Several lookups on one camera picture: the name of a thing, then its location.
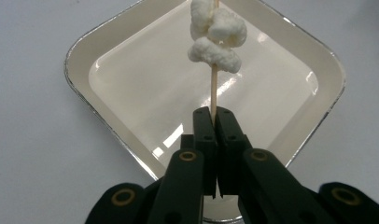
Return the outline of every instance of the square tray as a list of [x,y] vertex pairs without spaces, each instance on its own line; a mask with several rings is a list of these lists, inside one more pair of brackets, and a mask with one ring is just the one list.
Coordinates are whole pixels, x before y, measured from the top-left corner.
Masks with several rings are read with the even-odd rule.
[[[218,73],[218,105],[230,109],[253,147],[289,165],[344,90],[336,56],[257,0],[221,1],[246,21],[234,49],[237,74]],[[210,67],[192,63],[190,1],[144,0],[82,36],[69,50],[71,88],[155,178],[163,176],[191,113],[210,104]],[[235,197],[205,198],[208,221],[240,216]]]

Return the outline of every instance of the tray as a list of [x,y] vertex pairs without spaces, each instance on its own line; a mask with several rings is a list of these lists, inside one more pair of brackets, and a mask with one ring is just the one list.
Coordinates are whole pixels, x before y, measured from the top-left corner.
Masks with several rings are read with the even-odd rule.
[[[237,117],[253,147],[285,165],[344,90],[334,53],[261,1],[221,1],[246,21],[237,74],[218,73],[218,105]],[[163,176],[191,113],[209,105],[210,67],[192,63],[190,1],[144,0],[82,36],[67,53],[71,88],[149,174]],[[235,197],[205,198],[209,222],[240,218]]]

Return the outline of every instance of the white fluffy object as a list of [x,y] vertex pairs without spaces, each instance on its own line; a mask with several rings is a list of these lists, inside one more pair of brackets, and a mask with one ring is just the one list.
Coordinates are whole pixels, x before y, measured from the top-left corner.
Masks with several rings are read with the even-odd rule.
[[190,34],[193,40],[207,35],[216,8],[215,0],[192,0]]
[[205,36],[195,41],[188,55],[193,62],[204,62],[210,66],[216,64],[218,69],[230,73],[237,73],[242,65],[242,61],[233,50],[217,45]]
[[224,45],[231,48],[240,47],[247,37],[245,22],[227,9],[219,8],[213,14],[213,23],[208,29],[208,37],[215,42],[222,41]]

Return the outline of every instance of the gray surface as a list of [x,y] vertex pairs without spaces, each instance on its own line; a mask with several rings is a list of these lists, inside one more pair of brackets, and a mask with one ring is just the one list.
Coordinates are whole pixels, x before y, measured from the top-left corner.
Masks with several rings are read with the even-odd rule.
[[[71,45],[134,0],[0,0],[0,223],[83,223],[120,182],[151,178],[67,85]],[[289,167],[379,202],[379,0],[268,0],[341,59],[347,87]]]

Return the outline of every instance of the enamel tray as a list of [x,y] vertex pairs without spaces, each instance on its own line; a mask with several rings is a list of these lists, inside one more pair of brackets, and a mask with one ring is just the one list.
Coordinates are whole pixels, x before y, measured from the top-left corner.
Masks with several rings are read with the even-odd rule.
[[[221,1],[246,21],[237,74],[218,73],[218,105],[253,147],[289,165],[344,90],[336,56],[261,1]],[[69,50],[71,88],[155,179],[163,176],[192,111],[210,103],[210,67],[192,63],[190,1],[144,0],[82,36]],[[205,198],[209,222],[237,221],[235,197]]]

